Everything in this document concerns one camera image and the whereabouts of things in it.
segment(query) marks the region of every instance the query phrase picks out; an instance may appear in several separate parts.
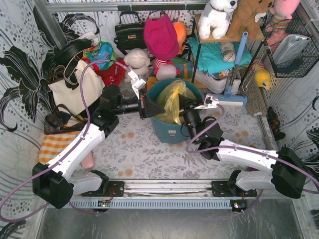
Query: white teddy bear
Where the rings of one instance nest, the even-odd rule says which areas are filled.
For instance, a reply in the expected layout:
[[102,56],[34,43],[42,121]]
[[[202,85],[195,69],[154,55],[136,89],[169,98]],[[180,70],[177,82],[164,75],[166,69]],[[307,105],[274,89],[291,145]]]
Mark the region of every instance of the white teddy bear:
[[212,36],[220,39],[226,35],[233,11],[237,7],[237,0],[210,0],[200,16],[199,36],[209,38],[210,27],[215,28]]
[[[125,57],[124,63],[129,66],[137,75],[146,75],[149,73],[148,66],[150,64],[150,58],[147,53],[139,48],[131,50]],[[132,79],[129,76],[129,73],[125,72],[126,82],[130,82]]]

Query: yellow plastic bag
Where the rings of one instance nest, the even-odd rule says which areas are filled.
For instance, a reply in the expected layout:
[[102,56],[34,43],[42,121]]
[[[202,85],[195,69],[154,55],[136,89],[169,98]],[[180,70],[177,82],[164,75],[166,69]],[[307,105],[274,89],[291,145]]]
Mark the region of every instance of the yellow plastic bag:
[[186,87],[185,81],[174,81],[166,86],[156,99],[156,103],[165,109],[165,113],[155,116],[157,119],[165,123],[177,123],[181,125],[179,119],[179,94],[190,99],[196,99],[194,93]]

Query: teal bucket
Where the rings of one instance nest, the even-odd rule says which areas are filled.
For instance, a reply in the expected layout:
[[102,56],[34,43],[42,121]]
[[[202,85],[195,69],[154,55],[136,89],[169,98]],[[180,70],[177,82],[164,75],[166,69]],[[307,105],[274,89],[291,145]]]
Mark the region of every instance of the teal bucket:
[[[148,91],[149,97],[156,101],[160,93],[168,86],[170,83],[176,80],[183,80],[179,78],[170,78],[162,81],[156,82]],[[200,90],[191,82],[185,81],[186,87],[188,87],[198,99],[203,99],[203,95]],[[165,123],[159,119],[151,118],[152,126],[155,135],[159,138],[162,143],[181,143],[189,138],[188,130],[185,126],[181,128],[178,124]]]

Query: pink hat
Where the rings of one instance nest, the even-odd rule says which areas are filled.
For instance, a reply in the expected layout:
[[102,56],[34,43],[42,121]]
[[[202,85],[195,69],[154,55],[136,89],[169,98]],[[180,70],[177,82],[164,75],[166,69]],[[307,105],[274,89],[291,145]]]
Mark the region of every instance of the pink hat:
[[158,59],[170,60],[178,55],[177,34],[167,14],[158,20],[146,19],[144,40],[150,53]]

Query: black wire basket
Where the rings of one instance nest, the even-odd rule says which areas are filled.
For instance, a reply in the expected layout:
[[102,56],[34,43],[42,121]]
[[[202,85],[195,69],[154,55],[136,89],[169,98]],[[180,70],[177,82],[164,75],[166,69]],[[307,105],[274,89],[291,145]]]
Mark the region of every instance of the black wire basket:
[[[272,16],[273,15],[268,12],[267,16],[261,19],[260,26],[265,37],[265,45],[267,46],[268,43],[270,43],[270,50],[267,52],[276,78],[304,77],[319,60],[318,44],[313,41],[313,36],[305,28],[305,23],[298,13],[295,12],[291,20],[279,21],[273,25],[271,25]],[[273,53],[282,42],[282,36],[285,33],[303,35],[309,37],[311,40],[296,58],[276,65]],[[277,41],[279,41],[279,39],[281,40],[276,42],[274,36],[280,35],[281,37],[278,37]]]

